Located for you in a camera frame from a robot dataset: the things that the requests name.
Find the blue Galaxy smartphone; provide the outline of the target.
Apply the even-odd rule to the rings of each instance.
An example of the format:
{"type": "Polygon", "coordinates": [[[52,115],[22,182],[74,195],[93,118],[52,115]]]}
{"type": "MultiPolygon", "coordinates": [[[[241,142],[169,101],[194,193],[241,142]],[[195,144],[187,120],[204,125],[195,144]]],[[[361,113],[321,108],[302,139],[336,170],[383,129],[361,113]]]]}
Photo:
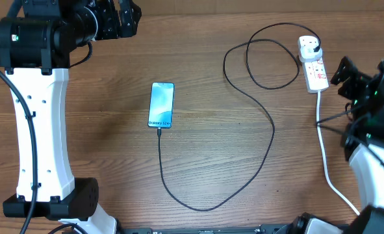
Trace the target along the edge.
{"type": "Polygon", "coordinates": [[[147,125],[153,128],[169,129],[172,126],[173,83],[153,83],[147,125]]]}

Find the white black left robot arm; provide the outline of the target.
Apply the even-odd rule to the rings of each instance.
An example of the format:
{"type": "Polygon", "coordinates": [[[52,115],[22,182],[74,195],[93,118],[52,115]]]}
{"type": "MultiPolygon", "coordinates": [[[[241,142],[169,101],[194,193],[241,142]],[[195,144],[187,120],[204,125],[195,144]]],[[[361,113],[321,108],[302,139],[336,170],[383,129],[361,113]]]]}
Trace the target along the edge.
{"type": "Polygon", "coordinates": [[[100,206],[95,178],[75,177],[66,140],[70,54],[92,42],[136,34],[133,0],[14,1],[0,20],[0,78],[14,102],[19,178],[3,202],[9,218],[56,220],[75,233],[121,233],[100,206]]]}

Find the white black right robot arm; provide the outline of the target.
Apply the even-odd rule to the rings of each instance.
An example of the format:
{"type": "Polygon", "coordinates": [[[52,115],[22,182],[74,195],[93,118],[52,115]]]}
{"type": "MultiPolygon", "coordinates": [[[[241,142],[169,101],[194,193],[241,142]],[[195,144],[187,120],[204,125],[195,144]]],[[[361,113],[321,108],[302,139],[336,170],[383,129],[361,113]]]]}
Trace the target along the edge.
{"type": "Polygon", "coordinates": [[[351,224],[337,226],[309,213],[282,227],[280,233],[384,233],[384,60],[373,76],[343,57],[331,84],[351,101],[351,122],[341,135],[345,158],[353,170],[362,209],[351,224]]]}

